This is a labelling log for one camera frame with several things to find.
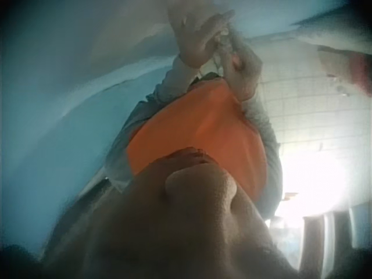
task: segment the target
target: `nose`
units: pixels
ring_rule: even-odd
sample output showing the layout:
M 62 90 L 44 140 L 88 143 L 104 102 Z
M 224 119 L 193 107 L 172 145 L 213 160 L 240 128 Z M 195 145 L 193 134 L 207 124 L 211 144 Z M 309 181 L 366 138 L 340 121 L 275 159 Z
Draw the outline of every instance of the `nose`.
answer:
M 216 224 L 231 214 L 237 194 L 232 176 L 213 163 L 199 164 L 170 175 L 165 184 L 171 210 L 182 218 Z

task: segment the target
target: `bright light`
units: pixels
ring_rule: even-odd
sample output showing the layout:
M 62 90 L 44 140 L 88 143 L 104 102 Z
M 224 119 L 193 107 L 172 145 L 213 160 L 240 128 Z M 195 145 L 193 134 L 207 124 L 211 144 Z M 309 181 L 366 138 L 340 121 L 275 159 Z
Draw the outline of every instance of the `bright light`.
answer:
M 332 209 L 345 189 L 345 169 L 322 152 L 282 158 L 284 192 L 297 192 L 293 200 L 281 202 L 277 216 L 299 218 Z

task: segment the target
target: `orange shirt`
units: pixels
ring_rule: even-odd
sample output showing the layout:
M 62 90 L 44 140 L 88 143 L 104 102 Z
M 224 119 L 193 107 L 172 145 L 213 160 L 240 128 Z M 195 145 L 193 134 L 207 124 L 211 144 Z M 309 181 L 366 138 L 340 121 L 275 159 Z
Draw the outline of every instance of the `orange shirt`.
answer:
M 136 175 L 154 160 L 186 147 L 203 149 L 256 201 L 266 183 L 261 137 L 223 79 L 199 83 L 148 120 L 127 147 Z

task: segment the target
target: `gray sleeve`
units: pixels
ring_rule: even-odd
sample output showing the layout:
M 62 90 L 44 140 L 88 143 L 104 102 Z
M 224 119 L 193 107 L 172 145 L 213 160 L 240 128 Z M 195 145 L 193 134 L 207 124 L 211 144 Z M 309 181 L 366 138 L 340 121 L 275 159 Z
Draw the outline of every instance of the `gray sleeve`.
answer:
M 242 103 L 246 118 L 259 130 L 265 148 L 267 161 L 267 182 L 260 199 L 255 203 L 263 219 L 272 218 L 282 198 L 282 167 L 279 158 L 279 144 L 263 109 L 259 96 Z
M 126 153 L 133 133 L 165 106 L 186 94 L 197 74 L 198 69 L 186 66 L 176 57 L 163 82 L 156 86 L 153 94 L 146 96 L 145 101 L 139 102 L 129 115 L 105 161 L 105 173 L 120 192 L 124 191 L 133 179 Z

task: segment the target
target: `person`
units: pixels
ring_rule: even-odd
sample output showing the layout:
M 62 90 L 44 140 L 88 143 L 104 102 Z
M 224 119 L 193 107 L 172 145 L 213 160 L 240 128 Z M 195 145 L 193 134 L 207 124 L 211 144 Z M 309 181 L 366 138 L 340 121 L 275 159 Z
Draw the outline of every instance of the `person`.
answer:
M 42 265 L 53 278 L 295 278 L 264 223 L 282 195 L 278 143 L 256 86 L 262 63 L 221 32 L 169 9 L 180 54 L 130 114 L 108 180 L 58 222 Z M 195 79 L 213 55 L 224 77 Z

